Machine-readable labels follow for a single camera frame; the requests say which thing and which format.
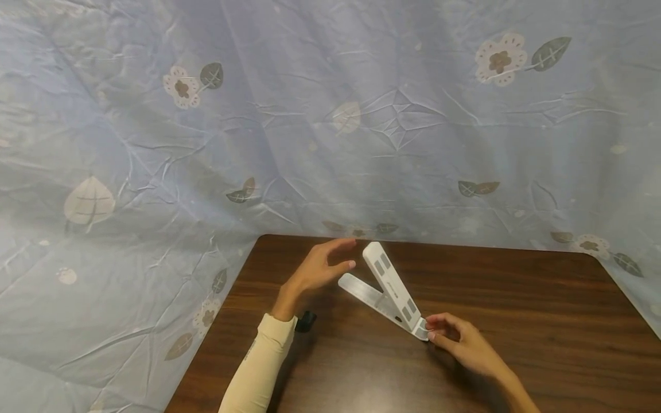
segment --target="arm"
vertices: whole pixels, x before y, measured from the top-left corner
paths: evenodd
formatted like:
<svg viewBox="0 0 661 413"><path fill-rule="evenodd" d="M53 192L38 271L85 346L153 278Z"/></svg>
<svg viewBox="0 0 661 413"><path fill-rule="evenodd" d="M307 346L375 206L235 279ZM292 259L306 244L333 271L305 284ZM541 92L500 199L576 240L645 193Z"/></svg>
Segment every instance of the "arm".
<svg viewBox="0 0 661 413"><path fill-rule="evenodd" d="M429 341L449 352L467 369L495 381L512 413L539 413L516 374L470 322L449 313L427 317Z"/></svg>
<svg viewBox="0 0 661 413"><path fill-rule="evenodd" d="M524 385L512 370L507 369L495 379L498 387L507 398L512 413L539 413L534 401L525 391Z"/></svg>
<svg viewBox="0 0 661 413"><path fill-rule="evenodd" d="M270 315L265 314L248 353L232 378L219 413L262 413L271 400L282 362L296 327L294 312L300 292L287 284L280 288Z"/></svg>
<svg viewBox="0 0 661 413"><path fill-rule="evenodd" d="M280 288L270 314L257 328L257 337L230 382L218 413L264 413L271 401L282 362L287 357L296 327L296 304L310 289L325 285L356 266L345 261L329 266L329 255L352 248L355 239L336 239L315 245L301 266Z"/></svg>

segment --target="left hand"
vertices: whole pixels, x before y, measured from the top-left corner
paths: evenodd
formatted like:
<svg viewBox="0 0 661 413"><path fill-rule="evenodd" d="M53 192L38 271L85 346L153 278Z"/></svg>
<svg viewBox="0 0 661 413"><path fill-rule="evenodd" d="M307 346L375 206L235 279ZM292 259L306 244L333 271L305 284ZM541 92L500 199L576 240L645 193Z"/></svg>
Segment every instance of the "left hand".
<svg viewBox="0 0 661 413"><path fill-rule="evenodd" d="M328 284L356 267L356 261L353 260L330 266L329 255L336 251L349 250L355 245L356 240L353 238L340 238L313 246L305 260L287 281L287 284L300 292Z"/></svg>
<svg viewBox="0 0 661 413"><path fill-rule="evenodd" d="M313 246L296 272L280 288L271 315L276 320L284 322L291 320L296 310L296 303L302 293L328 284L354 268L355 261L344 261L330 266L329 255L335 251L351 249L355 245L355 239L343 238Z"/></svg>

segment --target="table surface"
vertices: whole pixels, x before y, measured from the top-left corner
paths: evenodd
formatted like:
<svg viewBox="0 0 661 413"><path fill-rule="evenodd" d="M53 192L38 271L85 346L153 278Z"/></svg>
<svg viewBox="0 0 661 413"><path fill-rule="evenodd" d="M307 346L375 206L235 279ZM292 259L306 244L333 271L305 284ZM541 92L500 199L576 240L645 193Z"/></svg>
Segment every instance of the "table surface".
<svg viewBox="0 0 661 413"><path fill-rule="evenodd" d="M325 239L257 241L166 413L216 413L279 286ZM423 315L470 320L544 413L661 411L661 342L592 257L568 252L382 243ZM361 257L352 272L378 288ZM507 411L484 379L336 284L306 297L271 412Z"/></svg>

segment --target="cream sleeve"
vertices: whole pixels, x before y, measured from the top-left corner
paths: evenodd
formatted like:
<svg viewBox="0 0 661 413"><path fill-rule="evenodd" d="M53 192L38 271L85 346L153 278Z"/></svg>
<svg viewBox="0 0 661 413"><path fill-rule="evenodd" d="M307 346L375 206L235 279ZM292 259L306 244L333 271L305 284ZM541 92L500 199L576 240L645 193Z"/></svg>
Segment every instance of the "cream sleeve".
<svg viewBox="0 0 661 413"><path fill-rule="evenodd" d="M264 314L257 337L229 383L218 413L265 413L282 362L292 345L297 318Z"/></svg>

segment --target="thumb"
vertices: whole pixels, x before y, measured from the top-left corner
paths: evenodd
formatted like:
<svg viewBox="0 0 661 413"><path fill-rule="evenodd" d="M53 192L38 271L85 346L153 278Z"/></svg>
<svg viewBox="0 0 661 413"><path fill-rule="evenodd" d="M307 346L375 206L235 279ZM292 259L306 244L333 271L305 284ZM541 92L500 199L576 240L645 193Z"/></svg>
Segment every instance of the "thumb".
<svg viewBox="0 0 661 413"><path fill-rule="evenodd" d="M332 267L329 267L330 272L334 276L341 276L347 271L353 270L356 267L356 261L344 261Z"/></svg>
<svg viewBox="0 0 661 413"><path fill-rule="evenodd" d="M436 347L440 347L443 350L446 350L448 353L454 356L456 350L460 346L460 344L454 340L450 340L449 338L445 337L441 332L438 332L437 330L435 331L430 331L427 333L427 338L429 341L431 341Z"/></svg>

